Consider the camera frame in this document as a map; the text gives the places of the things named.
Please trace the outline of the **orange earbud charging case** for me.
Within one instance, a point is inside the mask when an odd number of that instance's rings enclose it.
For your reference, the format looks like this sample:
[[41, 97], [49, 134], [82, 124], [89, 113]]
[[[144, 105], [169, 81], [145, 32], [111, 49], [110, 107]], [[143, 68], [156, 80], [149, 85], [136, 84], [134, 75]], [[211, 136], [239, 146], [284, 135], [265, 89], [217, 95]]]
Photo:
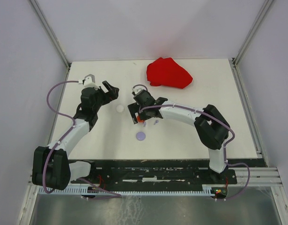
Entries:
[[138, 121], [139, 123], [143, 123], [143, 122], [144, 122], [144, 120], [142, 120], [139, 115], [137, 116], [137, 121]]

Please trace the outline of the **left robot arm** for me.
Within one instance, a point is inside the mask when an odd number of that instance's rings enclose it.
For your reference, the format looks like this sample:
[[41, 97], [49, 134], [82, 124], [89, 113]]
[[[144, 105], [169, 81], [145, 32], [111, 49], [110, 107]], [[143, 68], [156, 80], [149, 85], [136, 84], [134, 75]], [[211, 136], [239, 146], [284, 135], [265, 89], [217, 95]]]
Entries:
[[97, 114], [100, 108], [119, 96], [119, 88], [107, 81], [102, 82], [107, 89], [106, 92], [90, 77], [78, 80], [76, 83], [83, 85], [81, 102], [74, 116], [63, 114], [72, 121], [72, 124], [57, 140], [45, 147], [39, 146], [34, 151], [32, 183], [42, 186], [47, 194], [51, 194], [54, 190], [64, 190], [71, 181], [79, 178], [88, 183], [97, 179], [97, 170], [92, 168], [89, 162], [70, 163], [68, 155], [92, 130], [98, 120]]

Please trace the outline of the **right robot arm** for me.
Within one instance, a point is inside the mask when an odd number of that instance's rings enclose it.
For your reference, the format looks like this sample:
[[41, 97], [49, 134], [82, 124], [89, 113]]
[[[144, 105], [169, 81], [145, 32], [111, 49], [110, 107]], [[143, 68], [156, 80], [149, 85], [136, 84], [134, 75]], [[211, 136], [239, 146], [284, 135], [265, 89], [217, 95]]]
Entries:
[[154, 99], [146, 90], [133, 95], [134, 103], [128, 105], [133, 123], [151, 118], [176, 120], [195, 127], [200, 141], [208, 148], [209, 179], [213, 183], [220, 183], [226, 178], [227, 167], [226, 145], [228, 142], [230, 125], [214, 105], [204, 108], [178, 105], [167, 98]]

